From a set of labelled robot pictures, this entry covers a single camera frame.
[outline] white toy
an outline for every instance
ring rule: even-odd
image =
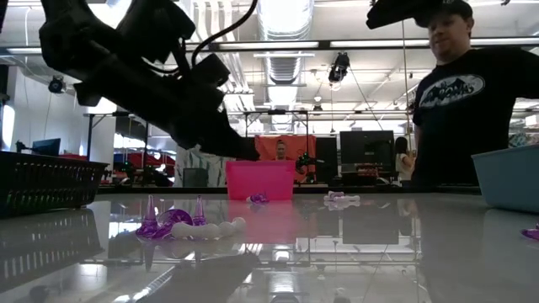
[[[195,228],[183,222],[176,223],[172,226],[171,233],[176,239],[191,237]]]
[[[347,201],[347,202],[350,202],[350,203],[353,203],[353,202],[359,202],[359,201],[360,201],[360,196],[355,195],[355,196],[341,196],[341,197],[335,197],[334,201],[335,201],[335,202],[344,202],[344,201]]]
[[[202,232],[200,234],[200,237],[202,238],[213,240],[221,235],[221,230],[219,229],[219,226],[213,223],[200,226],[200,228],[202,228]]]
[[[231,222],[222,222],[219,226],[215,224],[206,224],[203,226],[191,226],[183,222],[172,226],[172,236],[176,239],[185,239],[188,237],[201,239],[217,239],[219,237],[230,237],[235,233],[245,231],[247,223],[242,217],[234,218]]]
[[[242,217],[238,217],[232,220],[232,225],[234,226],[236,232],[243,232],[247,227],[247,222],[245,222],[245,219],[243,219]]]
[[[323,197],[323,200],[324,201],[333,201],[335,198],[337,197],[342,197],[344,196],[344,193],[343,192],[332,192],[331,190],[328,192],[328,195],[325,195]]]
[[[219,229],[221,230],[221,237],[229,237],[236,232],[234,225],[226,221],[219,224]]]

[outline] security camera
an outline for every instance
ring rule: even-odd
[[[348,54],[343,52],[337,55],[335,63],[331,66],[331,71],[328,75],[328,80],[330,83],[338,83],[343,81],[344,76],[348,73],[348,68],[350,67],[350,58]]]
[[[52,77],[52,80],[49,83],[49,92],[51,93],[65,93],[66,92],[66,83],[64,82],[63,76]]]

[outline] purple plastic piece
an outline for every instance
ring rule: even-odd
[[[269,202],[265,194],[253,194],[247,198],[247,201],[253,204],[266,204]]]
[[[158,229],[157,220],[155,218],[155,206],[153,205],[153,196],[148,196],[148,205],[146,207],[146,214],[142,220],[142,225],[135,231],[135,234],[139,237],[152,237]]]
[[[183,222],[188,225],[193,225],[193,219],[189,213],[184,210],[167,210],[163,212],[157,219],[160,225],[165,224],[167,221],[172,221],[174,223]]]
[[[174,224],[183,222],[185,224],[193,225],[193,219],[191,219],[191,216],[183,210],[167,210],[159,216],[159,221],[162,224],[157,223],[153,197],[150,195],[148,196],[148,206],[142,225],[135,231],[135,234],[139,238],[168,240],[172,238],[171,231]]]
[[[539,229],[529,229],[520,231],[525,237],[539,241]]]
[[[204,205],[202,204],[202,197],[200,196],[196,198],[196,207],[195,207],[195,216],[193,217],[193,225],[194,226],[205,225]]]

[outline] black cap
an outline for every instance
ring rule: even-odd
[[[429,26],[430,20],[438,13],[457,14],[463,19],[468,19],[473,16],[473,10],[470,4],[464,0],[442,0],[432,8],[418,13],[414,19],[415,23],[422,28]]]

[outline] black basket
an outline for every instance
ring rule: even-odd
[[[90,204],[107,165],[0,151],[0,217]]]

